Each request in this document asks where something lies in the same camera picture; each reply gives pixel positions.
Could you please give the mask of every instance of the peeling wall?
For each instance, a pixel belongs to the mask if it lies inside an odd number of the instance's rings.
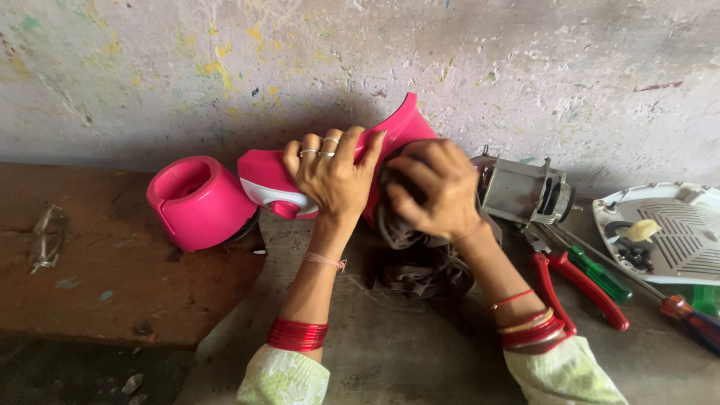
[[[0,159],[159,170],[383,120],[579,189],[720,185],[715,0],[6,0]]]

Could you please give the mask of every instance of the metal motor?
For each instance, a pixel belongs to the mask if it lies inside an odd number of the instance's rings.
[[[483,155],[472,158],[480,171],[478,193],[482,208],[490,215],[527,224],[562,222],[572,209],[575,188],[565,182],[565,173]]]

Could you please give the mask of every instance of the woman's left hand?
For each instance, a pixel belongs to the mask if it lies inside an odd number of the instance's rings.
[[[362,161],[355,165],[355,149],[363,131],[363,127],[352,127],[345,132],[332,129],[324,139],[309,133],[302,143],[288,143],[282,157],[298,188],[318,204],[318,217],[326,217],[337,225],[354,227],[357,223],[367,204],[372,176],[382,150],[385,131],[375,134]],[[334,152],[335,155],[306,151],[301,158],[300,151],[305,149]]]

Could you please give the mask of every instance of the pink plastic housing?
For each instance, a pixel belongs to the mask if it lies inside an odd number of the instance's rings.
[[[430,128],[430,125],[428,125],[418,109],[415,107],[417,98],[417,94],[408,93],[408,95],[405,96],[405,101],[402,102],[402,105],[400,105],[400,108],[398,108],[394,114],[382,123],[375,125],[373,128],[366,130],[362,133],[362,135],[360,135],[358,146],[355,150],[356,163],[362,159],[365,148],[368,146],[370,136],[380,130],[387,130],[387,134],[382,144],[382,152],[380,154],[378,166],[390,152],[405,145],[406,143],[419,141],[420,139],[437,138],[437,135],[433,132],[432,128]],[[295,186],[293,178],[291,178],[287,170],[285,170],[285,166],[282,163],[282,154],[282,151],[250,150],[238,159],[238,173],[241,178],[248,180],[249,182],[259,184],[263,187],[285,192],[302,193]],[[375,183],[375,177],[373,177],[372,186],[370,188],[370,196],[368,198],[365,211],[363,212],[363,216],[371,226],[373,226],[372,213],[374,211],[375,204],[377,204],[377,198],[378,190]],[[282,216],[283,218],[293,219],[293,209],[290,205],[292,205],[290,202],[283,202],[281,205],[277,205],[282,208],[282,211],[278,210],[276,214]],[[311,214],[302,215],[298,218],[314,218],[316,215],[317,211]]]
[[[224,242],[257,209],[240,179],[208,156],[167,166],[150,182],[146,197],[170,240],[186,252]]]

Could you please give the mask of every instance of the wooden plank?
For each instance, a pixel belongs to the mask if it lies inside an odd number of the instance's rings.
[[[252,253],[264,249],[258,227],[182,253],[145,202],[152,177],[0,163],[0,332],[193,348],[237,306],[265,262]],[[68,218],[66,241],[56,267],[29,275],[32,229],[51,204]]]

